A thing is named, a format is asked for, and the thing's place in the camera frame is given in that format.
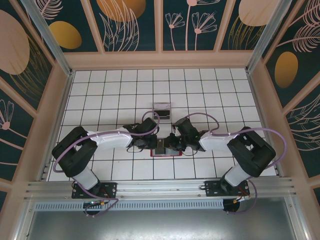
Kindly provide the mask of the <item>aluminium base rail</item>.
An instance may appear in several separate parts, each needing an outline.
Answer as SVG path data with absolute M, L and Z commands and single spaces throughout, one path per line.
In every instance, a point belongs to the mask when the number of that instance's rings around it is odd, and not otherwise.
M 119 200 L 182 200 L 204 199 L 206 193 L 200 189 L 204 179 L 173 180 L 120 180 L 117 182 L 116 197 Z M 250 195 L 254 196 L 253 186 L 259 198 L 293 197 L 296 190 L 289 177 L 259 177 L 249 183 Z M 58 201 L 71 200 L 71 181 L 29 182 L 23 193 L 25 200 Z

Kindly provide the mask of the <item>grey metal panel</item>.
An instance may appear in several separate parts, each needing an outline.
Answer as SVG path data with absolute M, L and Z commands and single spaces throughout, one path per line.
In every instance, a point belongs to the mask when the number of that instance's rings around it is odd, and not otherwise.
M 283 210 L 218 209 L 36 212 L 21 240 L 298 240 Z

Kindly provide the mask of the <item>red card holder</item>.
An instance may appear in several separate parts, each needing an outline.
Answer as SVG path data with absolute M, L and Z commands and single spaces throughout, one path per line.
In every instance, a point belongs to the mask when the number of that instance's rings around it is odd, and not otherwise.
M 150 156 L 151 157 L 180 157 L 182 156 L 182 152 L 181 151 L 176 151 L 176 150 L 172 150 L 170 148 L 166 148 L 166 154 L 165 155 L 155 155 L 155 150 L 151 150 L 150 151 Z

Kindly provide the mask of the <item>aluminium frame post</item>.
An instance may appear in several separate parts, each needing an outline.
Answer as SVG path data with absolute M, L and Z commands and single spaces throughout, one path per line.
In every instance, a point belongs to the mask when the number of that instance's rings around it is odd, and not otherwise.
M 72 69 L 68 64 L 64 53 L 62 52 L 60 46 L 58 45 L 55 37 L 53 36 L 47 22 L 42 17 L 38 7 L 34 0 L 21 0 L 24 8 L 28 11 L 32 21 L 36 25 L 37 29 L 43 36 L 45 42 L 47 43 L 49 49 L 53 53 L 55 59 L 59 63 L 60 67 L 62 68 L 63 72 L 70 77 L 72 74 Z
M 261 36 L 259 37 L 257 44 L 255 45 L 253 52 L 245 67 L 245 72 L 250 75 L 258 64 L 262 57 L 262 54 L 266 50 L 268 44 L 272 41 L 272 38 L 276 35 L 276 31 L 279 29 L 281 22 L 285 15 L 290 12 L 289 9 L 293 0 L 279 0 L 275 9 L 270 16 L 268 23 L 266 24 Z

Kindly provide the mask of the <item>clear plastic box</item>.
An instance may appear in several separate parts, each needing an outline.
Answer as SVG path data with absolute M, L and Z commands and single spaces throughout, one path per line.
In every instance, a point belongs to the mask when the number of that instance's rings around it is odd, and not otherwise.
M 154 120 L 157 120 L 158 118 L 157 118 L 155 109 L 153 109 L 153 105 L 152 105 L 152 110 L 153 110 L 153 114 L 152 114 L 153 119 L 154 119 Z M 171 119 L 171 115 L 172 115 L 172 108 L 171 108 L 171 105 L 170 105 L 170 119 Z

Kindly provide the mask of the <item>aluminium table side rail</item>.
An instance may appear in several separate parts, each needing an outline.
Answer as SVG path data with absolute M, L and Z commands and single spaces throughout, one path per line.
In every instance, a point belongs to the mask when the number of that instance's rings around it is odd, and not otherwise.
M 44 154 L 41 160 L 41 165 L 37 174 L 37 182 L 41 182 L 47 177 L 48 169 L 50 169 L 51 161 L 52 161 L 52 149 L 56 145 L 56 141 L 58 139 L 58 134 L 60 132 L 60 127 L 62 124 L 62 119 L 64 116 L 64 112 L 67 106 L 69 94 L 72 88 L 73 80 L 75 77 L 75 71 L 72 70 L 70 75 L 66 78 L 65 85 L 63 87 L 62 95 L 58 101 L 57 112 L 54 117 L 54 121 L 50 130 L 50 134 L 48 136 L 47 144 L 44 149 Z
M 279 100 L 276 96 L 272 81 L 264 69 L 255 69 L 250 75 L 250 83 L 254 90 L 255 100 L 258 102 L 259 116 L 262 117 L 262 126 L 272 129 L 281 134 L 281 130 L 277 126 L 278 120 L 281 120 Z M 265 131 L 266 139 L 276 151 L 274 162 L 282 155 L 284 144 L 277 134 Z M 281 163 L 278 162 L 274 166 L 277 173 L 283 177 L 284 173 Z

